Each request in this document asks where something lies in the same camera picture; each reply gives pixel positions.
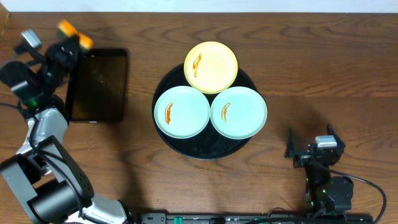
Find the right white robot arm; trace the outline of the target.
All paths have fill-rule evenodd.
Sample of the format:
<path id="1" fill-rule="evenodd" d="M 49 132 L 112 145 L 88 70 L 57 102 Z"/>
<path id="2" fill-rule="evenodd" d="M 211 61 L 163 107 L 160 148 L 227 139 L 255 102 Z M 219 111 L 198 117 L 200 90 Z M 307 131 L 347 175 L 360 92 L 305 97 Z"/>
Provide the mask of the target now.
<path id="1" fill-rule="evenodd" d="M 294 132 L 289 130 L 284 157 L 293 160 L 295 168 L 304 168 L 307 176 L 306 200 L 315 214 L 326 215 L 352 209 L 353 181 L 344 176 L 332 176 L 330 166 L 335 165 L 344 153 L 345 144 L 330 125 L 327 135 L 317 136 L 307 150 L 297 149 Z"/>

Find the orange and green sponge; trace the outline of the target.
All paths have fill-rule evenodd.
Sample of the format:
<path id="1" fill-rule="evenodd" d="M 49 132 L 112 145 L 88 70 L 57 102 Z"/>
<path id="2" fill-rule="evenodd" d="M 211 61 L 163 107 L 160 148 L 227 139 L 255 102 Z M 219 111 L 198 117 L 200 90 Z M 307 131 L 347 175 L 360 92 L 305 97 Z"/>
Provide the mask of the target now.
<path id="1" fill-rule="evenodd" d="M 58 23 L 58 30 L 61 37 L 64 39 L 77 37 L 80 48 L 85 51 L 89 51 L 93 48 L 94 42 L 87 35 L 77 31 L 77 29 L 71 25 L 67 20 L 61 20 Z"/>

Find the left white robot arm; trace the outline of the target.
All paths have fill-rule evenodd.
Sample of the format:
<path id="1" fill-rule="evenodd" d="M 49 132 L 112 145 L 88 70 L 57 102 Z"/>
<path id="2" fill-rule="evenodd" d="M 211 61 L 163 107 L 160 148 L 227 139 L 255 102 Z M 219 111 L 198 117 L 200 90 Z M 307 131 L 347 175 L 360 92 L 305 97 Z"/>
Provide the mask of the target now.
<path id="1" fill-rule="evenodd" d="M 32 223 L 138 223 L 119 200 L 95 193 L 93 186 L 63 146 L 70 119 L 55 94 L 85 51 L 77 35 L 50 46 L 44 54 L 35 37 L 23 38 L 15 57 L 1 67 L 1 82 L 19 101 L 14 105 L 28 126 L 16 154 L 1 162 L 1 175 Z"/>

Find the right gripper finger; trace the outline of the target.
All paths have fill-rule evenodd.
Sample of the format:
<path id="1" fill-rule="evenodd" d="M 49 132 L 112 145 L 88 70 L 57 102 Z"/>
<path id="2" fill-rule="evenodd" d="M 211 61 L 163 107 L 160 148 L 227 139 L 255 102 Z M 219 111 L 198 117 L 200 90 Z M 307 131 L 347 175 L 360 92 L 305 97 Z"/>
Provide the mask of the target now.
<path id="1" fill-rule="evenodd" d="M 284 157 L 285 158 L 293 158 L 293 157 L 295 157 L 295 155 L 296 155 L 296 147 L 295 147 L 295 141 L 294 141 L 294 134 L 293 134 L 293 130 L 290 128 Z"/>
<path id="2" fill-rule="evenodd" d="M 335 133 L 335 131 L 333 130 L 333 128 L 331 127 L 330 124 L 327 124 L 326 131 L 327 131 L 328 135 L 331 135 L 335 138 L 335 141 L 337 143 L 337 148 L 344 149 L 346 147 L 345 143 L 338 137 L 338 135 Z"/>

